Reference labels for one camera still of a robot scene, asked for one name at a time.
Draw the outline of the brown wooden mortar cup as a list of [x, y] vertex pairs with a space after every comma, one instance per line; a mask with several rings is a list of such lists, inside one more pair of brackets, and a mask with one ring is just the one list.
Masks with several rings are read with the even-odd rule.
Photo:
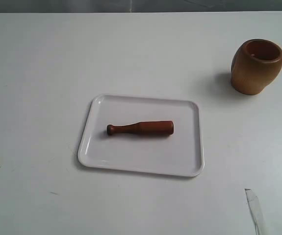
[[282, 69], [282, 49], [264, 39], [245, 41], [231, 63], [231, 85], [246, 95], [256, 95], [272, 83]]

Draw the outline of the white plastic tray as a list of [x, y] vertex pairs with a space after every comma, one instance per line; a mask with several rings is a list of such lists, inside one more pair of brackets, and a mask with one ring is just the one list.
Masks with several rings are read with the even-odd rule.
[[[169, 120], [167, 137], [106, 132], [109, 124]], [[187, 100], [101, 94], [91, 102], [77, 158], [86, 167], [195, 177], [205, 165], [200, 109]]]

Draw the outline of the clear tape strip right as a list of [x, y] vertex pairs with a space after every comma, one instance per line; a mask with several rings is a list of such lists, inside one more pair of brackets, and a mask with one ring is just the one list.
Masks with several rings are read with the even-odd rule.
[[257, 195], [249, 188], [245, 189], [245, 194], [246, 194], [249, 210], [252, 216], [252, 220], [255, 226], [256, 234], [267, 235], [268, 232], [266, 229], [264, 216]]

